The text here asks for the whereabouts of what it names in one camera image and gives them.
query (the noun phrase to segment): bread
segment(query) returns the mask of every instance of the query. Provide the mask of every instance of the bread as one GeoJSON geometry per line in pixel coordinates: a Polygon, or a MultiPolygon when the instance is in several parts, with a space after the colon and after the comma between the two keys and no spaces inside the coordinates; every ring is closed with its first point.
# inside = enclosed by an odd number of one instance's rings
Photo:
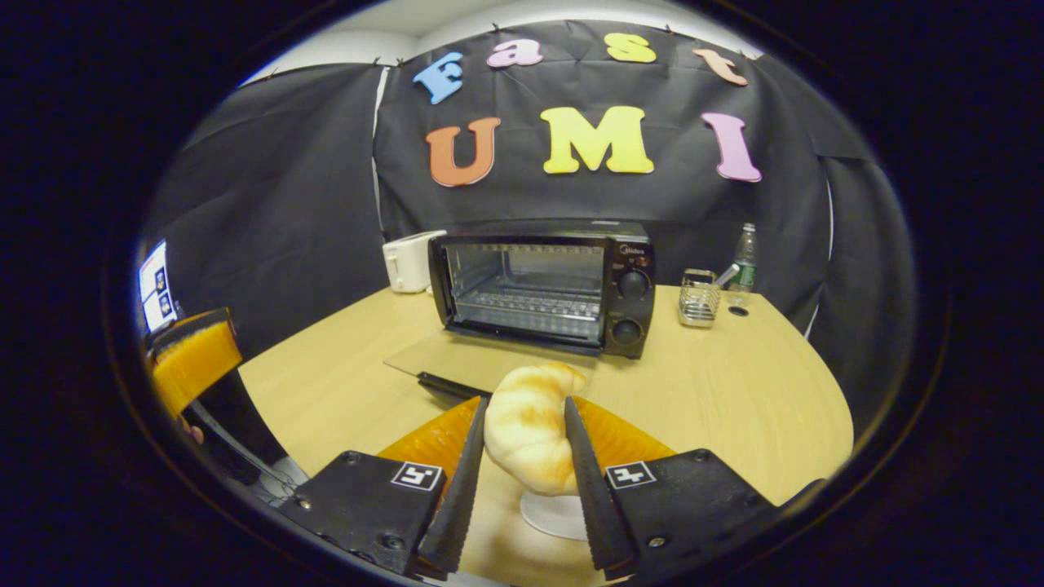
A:
{"type": "Polygon", "coordinates": [[[485,450],[497,465],[540,495],[576,495],[565,400],[587,384],[561,362],[508,373],[485,409],[485,450]]]}

